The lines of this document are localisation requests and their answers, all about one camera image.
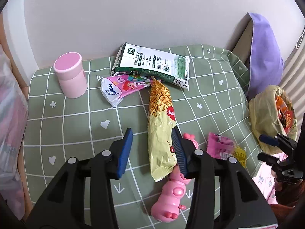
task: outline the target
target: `silver screw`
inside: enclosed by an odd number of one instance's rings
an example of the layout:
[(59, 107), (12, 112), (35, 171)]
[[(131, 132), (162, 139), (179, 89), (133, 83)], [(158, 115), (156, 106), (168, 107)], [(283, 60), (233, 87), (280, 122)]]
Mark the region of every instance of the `silver screw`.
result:
[(104, 151), (102, 152), (102, 155), (103, 155), (104, 157), (108, 157), (108, 156), (110, 156), (110, 154), (111, 154), (111, 151), (109, 151), (109, 150), (104, 150)]
[(235, 157), (229, 157), (229, 162), (231, 164), (236, 164), (237, 163), (237, 159)]
[(198, 155), (198, 156), (203, 155), (203, 150), (201, 150), (201, 149), (196, 149), (194, 152), (195, 152), (195, 154)]
[(68, 159), (68, 163), (69, 164), (74, 164), (76, 162), (76, 158), (75, 157), (70, 157), (69, 159)]

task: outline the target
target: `gray wall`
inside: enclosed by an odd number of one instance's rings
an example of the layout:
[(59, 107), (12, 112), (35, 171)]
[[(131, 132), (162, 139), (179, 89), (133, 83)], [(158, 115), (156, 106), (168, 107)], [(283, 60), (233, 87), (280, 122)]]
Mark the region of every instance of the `gray wall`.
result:
[(247, 12), (269, 20), (285, 60), (304, 26), (294, 0), (24, 0), (40, 68), (69, 51), (83, 59), (115, 55), (125, 41), (151, 48), (232, 49), (248, 23)]

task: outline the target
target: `white heart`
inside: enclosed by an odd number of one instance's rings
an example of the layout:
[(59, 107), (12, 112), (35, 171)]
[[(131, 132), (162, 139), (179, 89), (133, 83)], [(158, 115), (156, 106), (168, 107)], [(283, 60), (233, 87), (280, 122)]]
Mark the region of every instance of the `white heart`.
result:
[(101, 127), (104, 129), (107, 129), (107, 126), (109, 125), (110, 120), (102, 121), (101, 122)]
[(51, 165), (54, 165), (55, 160), (56, 160), (56, 157), (55, 157), (55, 156), (49, 157), (49, 162), (50, 162)]

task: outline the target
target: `pink thermos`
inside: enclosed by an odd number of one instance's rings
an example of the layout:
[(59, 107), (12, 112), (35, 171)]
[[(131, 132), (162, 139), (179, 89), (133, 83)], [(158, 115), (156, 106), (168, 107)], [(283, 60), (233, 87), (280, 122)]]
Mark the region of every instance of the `pink thermos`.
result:
[[(185, 133), (183, 137), (191, 140), (194, 146), (198, 148), (198, 143), (196, 142), (194, 135)], [(183, 174), (180, 172), (179, 166), (176, 165), (170, 173), (169, 180), (163, 185), (162, 193), (159, 196), (158, 201), (152, 206), (150, 210), (151, 215), (156, 220), (162, 222), (171, 222), (177, 219), (179, 216), (179, 209), (186, 209), (186, 206), (180, 204), (180, 199), (185, 195), (186, 185), (190, 181), (190, 179), (184, 178)]]
[(53, 67), (66, 97), (77, 98), (86, 92), (88, 82), (79, 53), (68, 52), (61, 55)]

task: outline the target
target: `white arrow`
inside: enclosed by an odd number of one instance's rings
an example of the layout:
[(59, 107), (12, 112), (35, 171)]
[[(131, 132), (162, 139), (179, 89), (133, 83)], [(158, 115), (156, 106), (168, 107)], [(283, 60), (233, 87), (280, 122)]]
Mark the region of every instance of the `white arrow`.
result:
[(121, 183), (119, 183), (119, 188), (117, 188), (116, 186), (114, 186), (115, 189), (117, 190), (118, 193), (121, 193), (125, 188), (121, 189)]
[(185, 193), (186, 194), (186, 196), (188, 197), (188, 198), (191, 198), (192, 197), (192, 195), (193, 195), (193, 193), (191, 193), (191, 191), (189, 190), (189, 194), (187, 194), (187, 193)]

